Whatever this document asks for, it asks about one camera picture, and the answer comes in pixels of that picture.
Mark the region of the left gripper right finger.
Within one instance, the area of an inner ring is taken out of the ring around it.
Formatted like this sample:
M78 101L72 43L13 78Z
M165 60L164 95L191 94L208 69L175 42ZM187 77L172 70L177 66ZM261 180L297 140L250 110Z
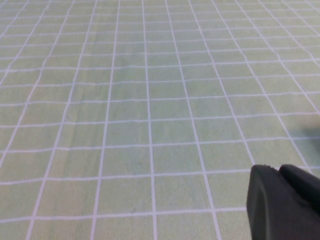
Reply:
M320 179L311 173L292 164L284 164L279 168L280 174L298 195L311 207L320 212Z

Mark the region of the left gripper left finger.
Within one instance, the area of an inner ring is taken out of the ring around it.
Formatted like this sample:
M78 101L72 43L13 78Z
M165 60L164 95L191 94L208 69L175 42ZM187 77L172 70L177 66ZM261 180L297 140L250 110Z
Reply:
M254 165L246 210L253 240L318 240L320 212L290 186L279 169Z

